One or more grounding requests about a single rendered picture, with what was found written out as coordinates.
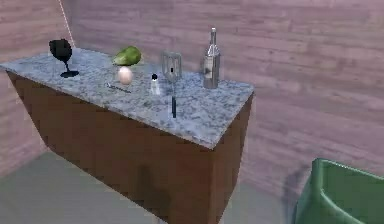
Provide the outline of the clear shaker with black cap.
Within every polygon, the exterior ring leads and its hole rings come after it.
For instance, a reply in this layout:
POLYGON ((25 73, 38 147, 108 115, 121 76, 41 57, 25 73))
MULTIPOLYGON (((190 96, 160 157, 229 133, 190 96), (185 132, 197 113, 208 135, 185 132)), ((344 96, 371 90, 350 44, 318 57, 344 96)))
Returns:
POLYGON ((159 95, 160 94, 160 87, 158 83, 158 76, 156 74, 153 74, 151 76, 151 92, 154 95, 159 95))

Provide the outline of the silver bottle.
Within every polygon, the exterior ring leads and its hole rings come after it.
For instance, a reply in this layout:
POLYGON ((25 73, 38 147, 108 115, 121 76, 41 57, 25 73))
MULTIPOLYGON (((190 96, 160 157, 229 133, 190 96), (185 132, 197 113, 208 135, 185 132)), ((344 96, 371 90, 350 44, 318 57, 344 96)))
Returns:
POLYGON ((218 87, 221 54, 217 46, 216 38, 216 28, 212 27, 210 35, 210 44, 205 53, 203 70, 203 86, 208 89, 215 89, 218 87))

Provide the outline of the brown counter with granite top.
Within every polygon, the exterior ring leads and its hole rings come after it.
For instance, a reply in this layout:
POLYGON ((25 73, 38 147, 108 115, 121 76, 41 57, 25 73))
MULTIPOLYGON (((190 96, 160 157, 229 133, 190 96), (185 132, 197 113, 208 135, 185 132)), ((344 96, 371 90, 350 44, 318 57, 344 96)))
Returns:
POLYGON ((133 66, 128 86, 110 55, 81 48, 72 78, 60 76, 64 68, 49 53, 0 66, 52 151, 168 224, 220 223, 237 182, 252 85, 222 80, 206 89, 200 74, 186 72, 173 117, 172 86, 156 64, 133 66))

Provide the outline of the beige egg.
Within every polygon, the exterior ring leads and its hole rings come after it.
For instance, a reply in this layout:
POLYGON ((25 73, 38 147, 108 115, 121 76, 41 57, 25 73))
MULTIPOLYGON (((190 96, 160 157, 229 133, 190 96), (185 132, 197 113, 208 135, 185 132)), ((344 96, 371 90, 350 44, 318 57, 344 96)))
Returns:
POLYGON ((129 85, 133 80, 133 73, 129 67, 122 66, 118 71, 118 80, 123 85, 129 85))

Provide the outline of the green pear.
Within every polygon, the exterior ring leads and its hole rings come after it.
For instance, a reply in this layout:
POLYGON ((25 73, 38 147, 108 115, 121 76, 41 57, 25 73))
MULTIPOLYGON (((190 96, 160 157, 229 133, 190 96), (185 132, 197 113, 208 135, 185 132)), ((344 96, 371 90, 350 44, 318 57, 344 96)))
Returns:
POLYGON ((132 66, 141 60, 141 51, 135 46, 128 46, 120 50, 113 58, 112 62, 118 66, 132 66))

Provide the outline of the black wine glass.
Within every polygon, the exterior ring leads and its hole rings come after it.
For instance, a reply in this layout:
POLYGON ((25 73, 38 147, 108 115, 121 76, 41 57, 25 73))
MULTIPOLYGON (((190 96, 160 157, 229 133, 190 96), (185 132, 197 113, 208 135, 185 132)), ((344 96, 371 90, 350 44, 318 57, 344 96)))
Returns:
POLYGON ((54 58, 65 64, 66 71, 61 73, 63 78, 75 77, 78 71, 71 70, 68 61, 72 56, 72 47, 66 39, 55 39, 49 41, 49 49, 54 58))

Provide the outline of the green bin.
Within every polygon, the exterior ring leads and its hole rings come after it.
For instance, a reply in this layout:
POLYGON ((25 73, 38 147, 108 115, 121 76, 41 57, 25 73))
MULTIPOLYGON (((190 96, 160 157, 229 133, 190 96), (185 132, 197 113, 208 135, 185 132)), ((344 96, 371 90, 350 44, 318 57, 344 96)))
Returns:
POLYGON ((384 224, 384 176, 316 158, 292 224, 384 224))

